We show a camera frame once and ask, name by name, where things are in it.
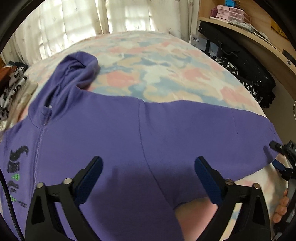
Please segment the pink box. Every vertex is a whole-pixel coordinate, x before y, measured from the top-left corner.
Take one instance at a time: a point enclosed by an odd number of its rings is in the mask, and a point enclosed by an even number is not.
[[[223,9],[218,9],[218,13],[228,15],[229,11],[223,10]]]
[[[240,20],[243,20],[244,19],[244,16],[243,15],[238,14],[236,12],[229,12],[229,16],[235,17],[235,18],[239,18]]]
[[[217,13],[217,18],[222,18],[228,20],[228,15]]]
[[[235,17],[231,17],[231,16],[229,16],[229,17],[228,17],[228,21],[231,21],[231,20],[236,20],[236,21],[238,21],[238,22],[240,22],[240,23],[243,22],[242,19],[239,19],[239,18],[235,18]]]
[[[241,15],[244,15],[244,11],[243,10],[238,9],[238,8],[235,8],[235,7],[229,7],[229,11],[230,12],[235,12],[235,13],[238,13],[238,14],[241,14]]]
[[[217,8],[218,9],[223,9],[223,10],[226,10],[226,11],[229,11],[229,7],[224,6],[224,5],[218,5]]]

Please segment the metal screw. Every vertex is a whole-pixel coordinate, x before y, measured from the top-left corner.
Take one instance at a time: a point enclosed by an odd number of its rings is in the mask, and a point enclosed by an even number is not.
[[[63,181],[63,183],[66,184],[66,185],[70,184],[71,182],[72,182],[72,179],[71,179],[71,178],[66,178],[66,179]]]
[[[226,180],[225,180],[225,183],[226,183],[227,185],[229,185],[229,186],[234,185],[234,181],[231,180],[231,179],[226,179]]]
[[[256,189],[260,189],[261,188],[260,184],[258,184],[258,183],[254,183],[253,184],[253,187],[256,188]]]
[[[44,186],[44,183],[38,183],[37,188],[42,188]]]

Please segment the bed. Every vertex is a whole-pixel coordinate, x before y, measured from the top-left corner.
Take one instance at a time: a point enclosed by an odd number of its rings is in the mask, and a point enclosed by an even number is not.
[[[190,100],[265,116],[244,86],[200,50],[170,34],[146,31],[89,38],[34,64],[25,73],[31,81],[39,84],[31,101],[58,63],[76,51],[84,51],[98,58],[100,73],[88,91],[112,96],[133,96],[147,102]],[[28,106],[21,119],[27,115]],[[237,184],[251,186],[254,182],[263,189],[271,217],[286,187],[285,181],[269,165],[237,181]],[[202,232],[214,212],[214,208],[208,209],[197,233]],[[238,212],[239,206],[232,215],[223,239],[229,236]]]

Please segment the clothes pile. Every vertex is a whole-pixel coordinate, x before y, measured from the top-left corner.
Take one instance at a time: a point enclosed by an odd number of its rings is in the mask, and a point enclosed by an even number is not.
[[[24,75],[28,65],[9,62],[0,69],[1,129],[15,124],[38,84]]]
[[[261,105],[263,97],[261,97],[258,91],[254,89],[254,85],[257,85],[257,83],[253,83],[252,81],[246,80],[245,78],[241,77],[239,75],[238,68],[234,64],[232,64],[227,58],[212,56],[211,59],[216,61],[219,65],[227,69],[228,72],[233,74],[238,79],[238,81],[250,92],[250,94],[254,97],[254,99],[258,102],[258,104],[261,107],[268,108],[266,106]]]

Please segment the robotic arm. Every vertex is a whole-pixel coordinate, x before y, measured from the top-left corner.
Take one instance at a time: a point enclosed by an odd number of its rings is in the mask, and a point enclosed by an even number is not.
[[[274,240],[289,241],[296,235],[295,203],[296,194],[296,145],[270,143],[270,147],[285,155],[293,168],[286,168],[278,161],[273,165],[289,181],[290,203],[288,212],[281,222],[274,225],[276,236]],[[271,230],[266,202],[258,183],[251,187],[236,185],[232,180],[223,177],[217,170],[212,169],[203,157],[198,157],[194,164],[195,172],[202,182],[212,203],[218,210],[197,241],[219,241],[233,213],[236,203],[242,203],[238,219],[227,241],[270,241]],[[38,183],[35,189],[26,223],[25,238],[21,241],[69,241],[62,227],[55,202],[62,204],[65,216],[77,241],[101,241],[81,213],[79,205],[86,202],[95,183],[103,170],[103,160],[96,156],[73,178],[67,178],[63,183],[46,186]],[[16,218],[14,220],[18,233],[21,234]],[[0,233],[4,234],[3,241],[17,241],[7,224],[0,219]]]

